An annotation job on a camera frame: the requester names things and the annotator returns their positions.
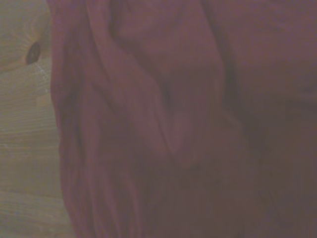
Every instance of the red fabric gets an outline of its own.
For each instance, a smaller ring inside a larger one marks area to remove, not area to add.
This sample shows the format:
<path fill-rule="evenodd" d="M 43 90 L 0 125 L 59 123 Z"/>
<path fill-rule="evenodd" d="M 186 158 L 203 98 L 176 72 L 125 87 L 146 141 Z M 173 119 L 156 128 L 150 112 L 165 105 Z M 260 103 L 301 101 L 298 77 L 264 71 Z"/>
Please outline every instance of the red fabric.
<path fill-rule="evenodd" d="M 78 238 L 317 237 L 317 1 L 47 1 Z"/>

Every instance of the red blanket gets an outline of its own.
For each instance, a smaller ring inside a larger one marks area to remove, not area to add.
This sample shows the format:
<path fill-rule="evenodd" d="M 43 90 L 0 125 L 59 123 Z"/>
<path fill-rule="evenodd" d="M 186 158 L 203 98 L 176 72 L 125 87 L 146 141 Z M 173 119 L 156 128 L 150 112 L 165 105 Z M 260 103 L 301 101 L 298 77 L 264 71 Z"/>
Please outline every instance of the red blanket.
<path fill-rule="evenodd" d="M 47 1 L 78 238 L 317 237 L 317 1 Z"/>

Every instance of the wooden surface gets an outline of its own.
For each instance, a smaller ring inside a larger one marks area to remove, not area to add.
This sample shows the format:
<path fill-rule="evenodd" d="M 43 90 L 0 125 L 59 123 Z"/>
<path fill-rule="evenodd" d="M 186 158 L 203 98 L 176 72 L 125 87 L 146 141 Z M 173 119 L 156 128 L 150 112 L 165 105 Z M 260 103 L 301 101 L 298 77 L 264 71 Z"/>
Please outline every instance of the wooden surface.
<path fill-rule="evenodd" d="M 74 237 L 59 188 L 50 46 L 44 0 L 0 0 L 0 238 Z"/>

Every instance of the wood grain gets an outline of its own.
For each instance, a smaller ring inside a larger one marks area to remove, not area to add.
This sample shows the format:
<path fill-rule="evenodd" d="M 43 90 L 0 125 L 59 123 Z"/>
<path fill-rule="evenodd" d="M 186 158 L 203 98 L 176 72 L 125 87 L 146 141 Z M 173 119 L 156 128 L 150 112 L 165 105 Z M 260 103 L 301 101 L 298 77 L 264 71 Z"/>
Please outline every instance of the wood grain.
<path fill-rule="evenodd" d="M 27 65 L 34 43 L 39 59 L 51 56 L 51 18 L 45 0 L 0 1 L 0 74 Z"/>
<path fill-rule="evenodd" d="M 59 186 L 45 0 L 0 0 L 0 238 L 74 238 Z"/>

